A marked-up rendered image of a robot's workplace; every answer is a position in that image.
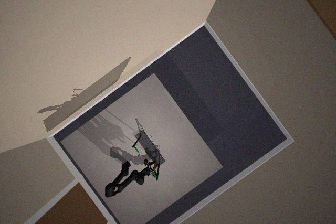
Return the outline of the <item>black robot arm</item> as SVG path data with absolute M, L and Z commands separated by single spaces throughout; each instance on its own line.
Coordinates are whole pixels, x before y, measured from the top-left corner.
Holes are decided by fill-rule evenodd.
M 127 176 L 129 174 L 129 167 L 130 167 L 130 163 L 128 161 L 125 162 L 122 165 L 121 173 L 116 177 L 116 179 L 112 183 L 109 183 L 108 185 L 106 185 L 106 187 L 105 187 L 105 196 L 106 197 L 108 197 L 108 198 L 113 197 L 117 193 L 122 192 L 127 187 L 127 185 L 134 180 L 139 185 L 142 185 L 144 183 L 144 177 L 146 175 L 147 176 L 150 175 L 150 172 L 148 171 L 148 168 L 145 168 L 141 172 L 138 172 L 137 170 L 134 170 L 134 171 L 132 171 L 132 173 L 130 174 L 130 176 L 126 180 L 124 180 L 121 184 L 118 184 L 124 176 Z M 143 172 L 145 172 L 146 174 L 144 174 Z M 116 190 L 114 192 L 116 187 L 118 187 L 118 190 Z

